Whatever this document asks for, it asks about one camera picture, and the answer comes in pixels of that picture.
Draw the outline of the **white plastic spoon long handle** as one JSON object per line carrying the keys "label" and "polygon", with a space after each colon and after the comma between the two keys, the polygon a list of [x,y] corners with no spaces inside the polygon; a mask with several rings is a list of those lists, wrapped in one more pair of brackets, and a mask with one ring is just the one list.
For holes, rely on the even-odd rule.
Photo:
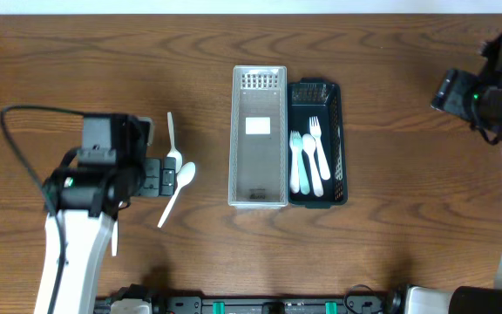
{"label": "white plastic spoon long handle", "polygon": [[159,222],[157,224],[158,228],[163,227],[173,209],[174,203],[176,202],[181,189],[192,182],[195,174],[196,174],[196,165],[193,162],[188,162],[187,164],[181,167],[180,171],[177,173],[176,176],[177,187],[174,190],[173,196],[167,203],[166,208],[159,219]]}

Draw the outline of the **pale green plastic spoon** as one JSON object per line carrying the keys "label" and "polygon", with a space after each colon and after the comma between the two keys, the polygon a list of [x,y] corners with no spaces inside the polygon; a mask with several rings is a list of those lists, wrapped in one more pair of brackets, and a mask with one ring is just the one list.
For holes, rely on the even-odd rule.
{"label": "pale green plastic spoon", "polygon": [[173,114],[171,112],[167,113],[167,124],[168,124],[168,133],[171,147],[166,156],[168,158],[173,158],[175,160],[175,173],[178,173],[183,164],[183,157],[181,152],[175,146],[174,122],[173,122]]}

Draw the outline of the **white plastic fork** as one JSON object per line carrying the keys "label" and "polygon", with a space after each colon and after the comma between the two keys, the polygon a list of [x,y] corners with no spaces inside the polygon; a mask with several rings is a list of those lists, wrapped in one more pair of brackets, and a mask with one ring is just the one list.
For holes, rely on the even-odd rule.
{"label": "white plastic fork", "polygon": [[298,170],[298,156],[297,156],[297,145],[295,144],[295,132],[290,132],[289,146],[292,153],[291,170],[290,170],[290,191],[293,194],[300,192],[299,183],[299,170]]}

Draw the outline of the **white plastic utensil handle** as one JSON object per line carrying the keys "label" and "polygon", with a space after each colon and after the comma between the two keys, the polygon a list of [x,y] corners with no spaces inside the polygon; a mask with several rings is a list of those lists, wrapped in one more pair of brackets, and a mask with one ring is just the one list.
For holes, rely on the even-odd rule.
{"label": "white plastic utensil handle", "polygon": [[319,119],[317,116],[312,116],[309,118],[309,133],[315,139],[318,162],[319,162],[319,169],[320,169],[320,176],[324,181],[327,181],[330,179],[330,170],[329,170],[329,164],[328,164],[328,161],[327,161],[327,158],[324,153],[323,146],[322,146],[322,130],[321,130],[320,122],[319,122]]}

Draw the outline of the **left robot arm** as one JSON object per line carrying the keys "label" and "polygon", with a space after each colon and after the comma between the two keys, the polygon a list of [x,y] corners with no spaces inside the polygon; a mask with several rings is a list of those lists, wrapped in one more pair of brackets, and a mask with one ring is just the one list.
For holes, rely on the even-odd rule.
{"label": "left robot arm", "polygon": [[45,222],[37,313],[90,313],[101,263],[118,245],[119,211],[133,197],[170,197],[174,159],[149,158],[154,123],[122,113],[87,113],[82,144],[44,182],[56,210]]}

